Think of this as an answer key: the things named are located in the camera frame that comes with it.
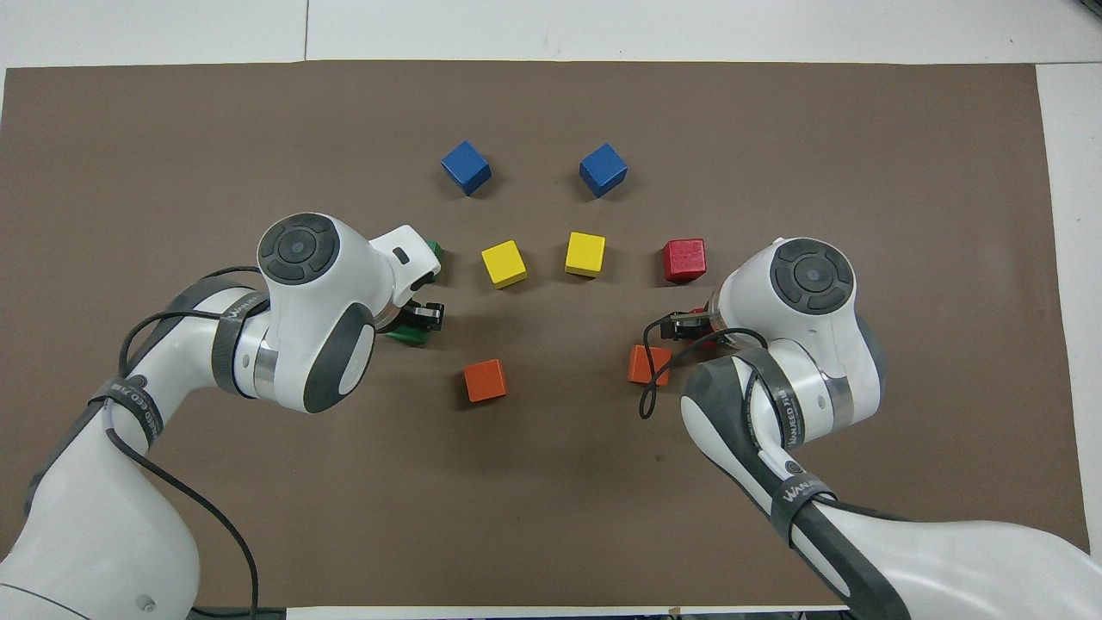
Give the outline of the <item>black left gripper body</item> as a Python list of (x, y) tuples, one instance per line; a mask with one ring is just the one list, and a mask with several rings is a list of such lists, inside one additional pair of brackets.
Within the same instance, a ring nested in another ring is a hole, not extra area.
[(401, 328), (421, 329), (421, 319), (415, 311), (422, 307), (420, 302), (410, 300), (403, 307), (388, 307), (388, 309), (377, 318), (377, 331), (389, 333)]

